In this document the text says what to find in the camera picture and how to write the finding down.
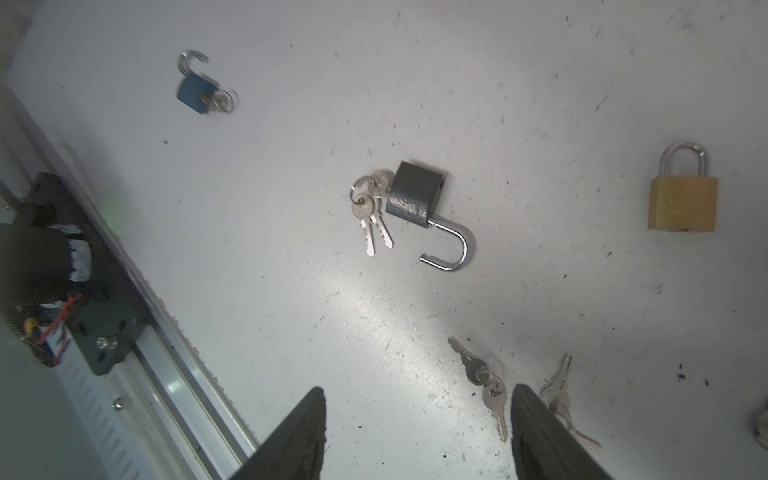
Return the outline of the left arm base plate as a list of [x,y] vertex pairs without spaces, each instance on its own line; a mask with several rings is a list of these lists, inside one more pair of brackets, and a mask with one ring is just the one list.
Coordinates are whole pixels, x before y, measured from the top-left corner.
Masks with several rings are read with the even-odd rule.
[[47,367],[70,347],[105,375],[152,315],[64,181],[41,173],[1,226],[1,316]]

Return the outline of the blue padlock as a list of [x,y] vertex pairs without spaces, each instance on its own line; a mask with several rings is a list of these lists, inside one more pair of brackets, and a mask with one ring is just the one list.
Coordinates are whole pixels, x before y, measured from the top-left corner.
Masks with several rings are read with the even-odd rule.
[[238,106],[237,94],[232,90],[223,89],[218,82],[197,73],[192,68],[192,61],[202,63],[209,61],[202,52],[194,49],[183,50],[177,59],[177,68],[183,76],[177,91],[176,99],[198,114],[209,113],[229,114]]
[[753,420],[753,436],[757,444],[765,451],[768,450],[768,406],[757,412]]

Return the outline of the black padlock with keys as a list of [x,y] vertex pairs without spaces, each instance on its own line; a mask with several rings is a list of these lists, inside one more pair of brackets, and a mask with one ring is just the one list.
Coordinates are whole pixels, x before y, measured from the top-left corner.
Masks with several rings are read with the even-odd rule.
[[464,267],[471,253],[468,235],[462,228],[434,215],[444,182],[443,173],[408,161],[401,162],[395,172],[379,169],[359,177],[350,186],[349,200],[352,214],[364,235],[366,254],[369,257],[376,255],[374,233],[380,235],[386,248],[394,247],[393,238],[382,218],[382,214],[387,213],[458,239],[461,245],[458,259],[447,261],[423,253],[419,256],[420,262],[443,272],[454,272]]

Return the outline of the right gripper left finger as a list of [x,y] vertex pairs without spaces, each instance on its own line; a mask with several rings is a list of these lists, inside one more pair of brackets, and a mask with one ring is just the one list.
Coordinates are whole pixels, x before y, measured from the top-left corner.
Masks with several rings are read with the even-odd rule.
[[312,388],[232,479],[318,480],[326,449],[324,391]]

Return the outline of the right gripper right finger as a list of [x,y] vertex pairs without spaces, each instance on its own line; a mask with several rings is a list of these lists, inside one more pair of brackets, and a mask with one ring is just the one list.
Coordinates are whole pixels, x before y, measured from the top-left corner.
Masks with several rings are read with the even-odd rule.
[[528,385],[514,386],[510,418],[518,479],[611,479]]

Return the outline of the small brass padlock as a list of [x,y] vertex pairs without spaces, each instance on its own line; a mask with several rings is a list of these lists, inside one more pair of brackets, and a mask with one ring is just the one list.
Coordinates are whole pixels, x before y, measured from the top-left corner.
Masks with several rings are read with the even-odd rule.
[[[696,175],[672,175],[675,153],[687,150],[696,155]],[[706,149],[696,142],[677,142],[662,153],[658,175],[650,184],[647,228],[672,232],[716,230],[718,179],[709,175]]]

